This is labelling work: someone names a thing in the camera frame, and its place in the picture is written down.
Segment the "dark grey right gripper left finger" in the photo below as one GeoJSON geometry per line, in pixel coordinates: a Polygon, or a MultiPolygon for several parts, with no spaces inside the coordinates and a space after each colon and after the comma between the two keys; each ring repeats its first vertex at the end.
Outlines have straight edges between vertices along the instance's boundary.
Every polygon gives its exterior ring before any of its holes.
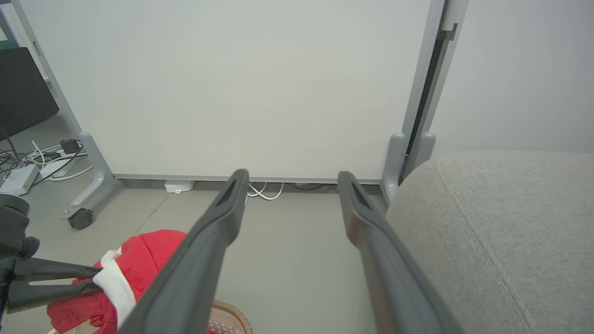
{"type": "Polygon", "coordinates": [[[120,327],[121,334],[205,334],[225,251],[239,235],[250,174],[238,169],[120,327]]]}

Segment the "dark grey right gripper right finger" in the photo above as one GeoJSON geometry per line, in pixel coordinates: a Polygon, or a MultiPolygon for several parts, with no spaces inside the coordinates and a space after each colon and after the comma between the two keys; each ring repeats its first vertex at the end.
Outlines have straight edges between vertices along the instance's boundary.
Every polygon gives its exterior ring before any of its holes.
{"type": "Polygon", "coordinates": [[[462,327],[403,241],[348,171],[338,175],[344,228],[361,256],[380,334],[460,334],[462,327]]]}

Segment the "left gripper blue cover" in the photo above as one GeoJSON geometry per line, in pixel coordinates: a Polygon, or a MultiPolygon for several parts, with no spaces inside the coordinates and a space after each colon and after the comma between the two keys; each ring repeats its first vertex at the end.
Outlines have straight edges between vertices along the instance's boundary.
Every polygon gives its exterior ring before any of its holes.
{"type": "Polygon", "coordinates": [[[30,223],[30,206],[24,199],[11,194],[0,195],[0,316],[46,306],[52,302],[78,298],[101,292],[93,281],[70,285],[30,285],[26,282],[58,279],[89,279],[101,268],[73,263],[31,258],[40,241],[26,236],[30,223]]]}

